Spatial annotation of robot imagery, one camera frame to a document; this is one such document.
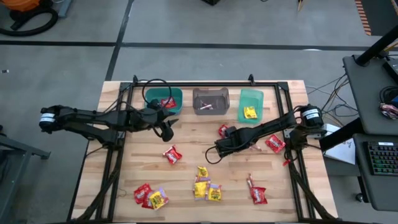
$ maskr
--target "wooden table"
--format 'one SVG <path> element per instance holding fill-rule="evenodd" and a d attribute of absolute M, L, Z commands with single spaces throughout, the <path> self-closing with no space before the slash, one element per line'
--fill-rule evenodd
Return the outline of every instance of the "wooden table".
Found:
<path fill-rule="evenodd" d="M 288 81 L 293 106 L 306 105 L 307 93 L 303 81 Z M 98 110 L 107 108 L 117 97 L 120 82 L 105 82 Z M 183 110 L 179 121 L 172 126 L 174 137 L 162 142 L 152 131 L 128 133 L 124 147 L 119 192 L 114 222 L 292 222 L 297 221 L 289 169 L 283 167 L 283 154 L 275 154 L 264 141 L 258 142 L 263 151 L 245 150 L 225 157 L 219 164 L 210 165 L 205 151 L 219 139 L 222 124 L 237 128 L 250 126 L 237 122 L 241 87 L 229 89 L 230 109 L 224 116 L 197 116 L 192 108 L 192 87 L 182 88 Z M 263 122 L 279 117 L 275 91 L 271 87 L 250 87 L 264 92 Z M 135 88 L 132 105 L 142 108 L 142 88 Z M 284 111 L 287 106 L 284 100 Z M 318 145 L 318 141 L 309 140 Z M 162 153 L 175 144 L 182 160 L 171 166 Z M 98 148 L 91 142 L 88 152 Z M 303 151 L 310 188 L 321 204 L 337 217 L 328 176 L 319 149 Z M 106 150 L 87 157 L 76 196 L 72 218 L 80 216 L 100 190 Z M 214 184 L 222 185 L 222 202 L 194 201 L 193 180 L 197 166 L 206 166 Z M 246 178 L 253 175 L 255 184 L 265 187 L 267 205 L 253 205 Z M 158 211 L 141 208 L 134 201 L 133 192 L 142 184 L 152 189 L 162 187 L 170 202 Z M 300 194 L 304 214 L 308 214 L 303 193 Z M 105 200 L 104 216 L 108 211 Z"/>

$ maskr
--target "concrete floor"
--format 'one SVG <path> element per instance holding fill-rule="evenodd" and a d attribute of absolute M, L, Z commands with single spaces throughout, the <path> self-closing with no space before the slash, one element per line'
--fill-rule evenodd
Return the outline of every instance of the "concrete floor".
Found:
<path fill-rule="evenodd" d="M 115 42 L 128 0 L 76 0 L 68 17 L 46 33 L 25 38 L 57 42 Z M 46 20 L 42 15 L 27 24 Z M 11 21 L 0 7 L 0 27 Z M 283 50 L 122 47 L 112 80 L 305 80 L 320 86 L 342 74 L 341 59 L 360 54 L 349 46 L 370 46 L 354 0 L 135 0 L 123 42 L 284 45 Z M 291 45 L 342 46 L 336 51 L 289 50 Z M 95 109 L 114 47 L 0 45 L 0 124 L 10 138 L 52 151 L 48 161 L 33 158 L 19 189 L 14 214 L 28 223 L 65 221 L 87 141 L 65 131 L 40 132 L 40 109 L 56 104 Z M 323 88 L 333 91 L 333 85 Z M 340 92 L 354 105 L 349 86 Z M 309 95 L 323 106 L 327 94 Z M 355 117 L 341 119 L 348 123 Z M 395 223 L 398 213 L 377 212 L 357 203 L 355 177 L 330 177 L 339 217 L 348 221 Z"/>

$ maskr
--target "black hose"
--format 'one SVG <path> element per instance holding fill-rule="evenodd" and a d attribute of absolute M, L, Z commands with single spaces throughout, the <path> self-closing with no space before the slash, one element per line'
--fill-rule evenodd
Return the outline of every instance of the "black hose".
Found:
<path fill-rule="evenodd" d="M 50 8 L 50 7 L 40 7 L 38 9 L 34 9 L 30 12 L 27 12 L 24 18 L 23 23 L 27 22 L 28 20 L 30 20 L 31 18 L 43 14 L 43 13 L 50 13 L 51 19 L 48 21 L 48 23 L 44 24 L 41 27 L 38 27 L 36 29 L 32 29 L 32 30 L 25 30 L 25 31 L 11 31 L 11 30 L 5 30 L 0 28 L 0 34 L 4 34 L 4 35 L 8 35 L 8 36 L 12 36 L 12 37 L 28 37 L 28 36 L 32 36 L 32 35 L 36 35 L 36 34 L 41 34 L 49 29 L 51 29 L 51 27 L 53 27 L 57 21 L 58 21 L 58 13 Z"/>

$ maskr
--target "teal bin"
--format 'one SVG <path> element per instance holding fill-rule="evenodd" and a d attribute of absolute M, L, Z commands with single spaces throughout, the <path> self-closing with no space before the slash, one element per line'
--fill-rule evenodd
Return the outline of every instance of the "teal bin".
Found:
<path fill-rule="evenodd" d="M 239 100 L 238 121 L 242 123 L 256 124 L 262 121 L 262 102 L 264 93 L 258 90 L 241 90 L 241 99 Z M 257 119 L 246 119 L 243 108 L 253 106 L 256 110 Z"/>
<path fill-rule="evenodd" d="M 145 99 L 148 102 L 156 99 L 159 103 L 163 99 L 167 99 L 170 96 L 169 88 L 150 88 L 145 93 Z M 172 97 L 174 98 L 177 106 L 175 108 L 169 109 L 169 111 L 175 114 L 180 114 L 182 110 L 182 90 L 180 88 L 172 88 Z"/>

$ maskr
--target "table leg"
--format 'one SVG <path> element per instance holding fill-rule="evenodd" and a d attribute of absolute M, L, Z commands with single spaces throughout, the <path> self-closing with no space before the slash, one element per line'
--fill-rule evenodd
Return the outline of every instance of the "table leg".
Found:
<path fill-rule="evenodd" d="M 366 187 L 363 183 L 363 179 L 361 176 L 358 177 L 358 183 L 359 183 L 359 188 L 361 189 L 363 202 L 369 203 L 368 195 L 366 194 Z"/>
<path fill-rule="evenodd" d="M 346 126 L 322 138 L 321 140 L 319 140 L 319 144 L 322 151 L 326 151 L 344 141 L 349 140 L 353 137 L 353 134 L 356 133 L 364 133 L 360 118 L 356 118 L 354 121 L 348 123 Z"/>

